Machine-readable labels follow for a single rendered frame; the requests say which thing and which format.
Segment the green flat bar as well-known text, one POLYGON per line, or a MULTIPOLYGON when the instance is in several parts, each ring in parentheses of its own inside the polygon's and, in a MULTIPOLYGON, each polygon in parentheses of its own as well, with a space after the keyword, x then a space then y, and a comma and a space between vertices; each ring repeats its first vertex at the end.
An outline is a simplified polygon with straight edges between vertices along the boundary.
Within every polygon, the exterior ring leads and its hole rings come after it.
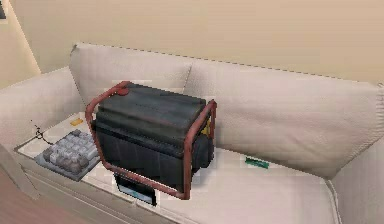
POLYGON ((264 168, 264 169, 268 169, 269 168, 269 163, 268 162, 261 161, 261 160, 258 160, 258 159, 249 158, 249 157, 245 158, 245 163, 247 163, 249 165, 261 167, 261 168, 264 168))

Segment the black tablet with blue screen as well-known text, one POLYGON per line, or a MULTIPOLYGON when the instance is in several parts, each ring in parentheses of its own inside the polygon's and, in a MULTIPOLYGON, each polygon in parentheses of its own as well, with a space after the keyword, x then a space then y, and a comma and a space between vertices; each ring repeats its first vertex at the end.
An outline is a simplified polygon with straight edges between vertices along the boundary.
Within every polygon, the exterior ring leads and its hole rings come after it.
POLYGON ((157 205, 155 190, 145 184, 114 174, 120 192, 132 196, 152 206, 157 205))

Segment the grey keyboard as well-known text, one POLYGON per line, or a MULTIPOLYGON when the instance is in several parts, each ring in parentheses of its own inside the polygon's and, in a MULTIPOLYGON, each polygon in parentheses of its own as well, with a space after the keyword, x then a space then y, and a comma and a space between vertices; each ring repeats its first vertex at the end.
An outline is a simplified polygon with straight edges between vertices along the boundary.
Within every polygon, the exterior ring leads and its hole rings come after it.
POLYGON ((79 129, 50 145, 34 157, 40 166, 76 182, 100 161, 92 135, 79 129))

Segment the beige fabric sofa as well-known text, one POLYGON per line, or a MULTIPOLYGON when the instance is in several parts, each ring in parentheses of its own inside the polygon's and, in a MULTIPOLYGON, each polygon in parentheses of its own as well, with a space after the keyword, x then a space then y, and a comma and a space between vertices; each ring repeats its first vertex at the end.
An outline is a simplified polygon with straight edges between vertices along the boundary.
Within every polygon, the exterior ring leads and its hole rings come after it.
POLYGON ((79 43, 67 67, 0 90, 0 159, 93 224, 384 224, 384 85, 79 43), (49 145, 34 124, 54 142, 126 80, 216 101, 215 158, 188 200, 152 206, 102 166, 74 182, 34 162, 49 145))

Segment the black generator with red frame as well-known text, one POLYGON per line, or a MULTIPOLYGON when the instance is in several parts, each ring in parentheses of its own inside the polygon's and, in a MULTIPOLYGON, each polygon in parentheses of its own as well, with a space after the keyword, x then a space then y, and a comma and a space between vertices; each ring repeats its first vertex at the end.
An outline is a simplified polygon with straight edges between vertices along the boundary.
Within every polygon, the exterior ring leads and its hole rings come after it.
POLYGON ((217 103, 123 81, 92 99, 85 118, 103 166, 181 200, 214 153, 217 103))

